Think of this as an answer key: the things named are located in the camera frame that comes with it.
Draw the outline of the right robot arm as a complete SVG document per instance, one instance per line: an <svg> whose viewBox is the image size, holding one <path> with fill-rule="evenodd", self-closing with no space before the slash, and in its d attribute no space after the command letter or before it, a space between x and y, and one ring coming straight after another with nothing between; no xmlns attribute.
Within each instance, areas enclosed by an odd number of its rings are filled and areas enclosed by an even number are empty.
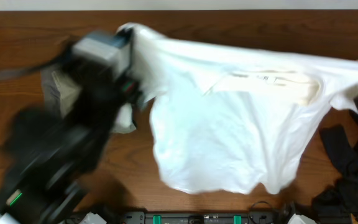
<svg viewBox="0 0 358 224"><path fill-rule="evenodd" d="M287 222L287 224L317 224L317 223L307 216L294 213L292 217L289 219L289 221Z"/></svg>

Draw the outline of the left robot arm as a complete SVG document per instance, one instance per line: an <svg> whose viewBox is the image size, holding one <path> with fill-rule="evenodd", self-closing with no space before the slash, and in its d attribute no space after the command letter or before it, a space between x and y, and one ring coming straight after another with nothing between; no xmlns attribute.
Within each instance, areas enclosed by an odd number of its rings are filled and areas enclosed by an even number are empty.
<svg viewBox="0 0 358 224"><path fill-rule="evenodd" d="M142 99L131 77L134 30L92 32L69 43L53 59L0 71L0 81L54 68L80 92L59 117L30 106L12 119L2 147L12 157L0 187L0 223L60 223L86 195L80 175L97 168L120 110Z"/></svg>

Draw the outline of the black mounting rail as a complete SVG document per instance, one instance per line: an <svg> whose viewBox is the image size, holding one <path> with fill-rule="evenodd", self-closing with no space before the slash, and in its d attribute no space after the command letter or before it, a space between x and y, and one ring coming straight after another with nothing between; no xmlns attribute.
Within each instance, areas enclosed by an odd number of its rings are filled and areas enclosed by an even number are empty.
<svg viewBox="0 0 358 224"><path fill-rule="evenodd" d="M277 212L249 213L147 213L127 212L122 215L109 211L76 212L65 224L280 224Z"/></svg>

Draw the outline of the black garment pile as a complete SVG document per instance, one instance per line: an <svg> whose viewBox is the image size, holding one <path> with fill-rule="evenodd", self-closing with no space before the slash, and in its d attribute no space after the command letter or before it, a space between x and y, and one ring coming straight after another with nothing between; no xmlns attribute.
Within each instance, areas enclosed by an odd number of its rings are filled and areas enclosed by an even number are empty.
<svg viewBox="0 0 358 224"><path fill-rule="evenodd" d="M358 96L354 99L358 109ZM350 116L358 125L358 114ZM312 200L320 223L358 223L358 141L351 146L343 126L322 129L320 137L326 154L341 177Z"/></svg>

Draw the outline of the khaki folded shorts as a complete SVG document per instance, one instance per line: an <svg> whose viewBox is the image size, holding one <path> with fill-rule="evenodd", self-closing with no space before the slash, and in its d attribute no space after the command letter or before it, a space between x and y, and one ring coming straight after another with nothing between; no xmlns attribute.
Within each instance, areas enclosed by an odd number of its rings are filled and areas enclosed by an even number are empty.
<svg viewBox="0 0 358 224"><path fill-rule="evenodd" d="M61 117L66 116L72 109L74 102L80 94L80 86L75 84L73 80L64 76L62 72L58 71L54 75L58 90L60 92L60 112ZM128 134L135 131L137 128L132 120L132 105L127 103L119 110L118 117L111 129L112 133Z"/></svg>

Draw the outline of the white t-shirt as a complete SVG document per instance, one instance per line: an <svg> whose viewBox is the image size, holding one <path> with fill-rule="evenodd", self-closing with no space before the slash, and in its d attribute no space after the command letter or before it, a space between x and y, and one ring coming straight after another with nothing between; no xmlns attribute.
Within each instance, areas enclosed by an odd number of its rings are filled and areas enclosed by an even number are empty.
<svg viewBox="0 0 358 224"><path fill-rule="evenodd" d="M152 100L159 176L188 194L277 194L331 108L354 110L358 61L172 39L142 24L134 75Z"/></svg>

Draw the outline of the grey folded garment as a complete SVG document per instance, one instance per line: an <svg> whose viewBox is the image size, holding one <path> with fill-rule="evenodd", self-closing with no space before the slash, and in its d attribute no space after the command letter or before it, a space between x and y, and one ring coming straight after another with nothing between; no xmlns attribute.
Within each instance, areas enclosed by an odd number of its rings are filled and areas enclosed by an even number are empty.
<svg viewBox="0 0 358 224"><path fill-rule="evenodd" d="M44 94L44 105L46 109L56 116L61 116L60 112L60 92L58 90L54 75L58 74L57 67L48 67L40 72L41 86Z"/></svg>

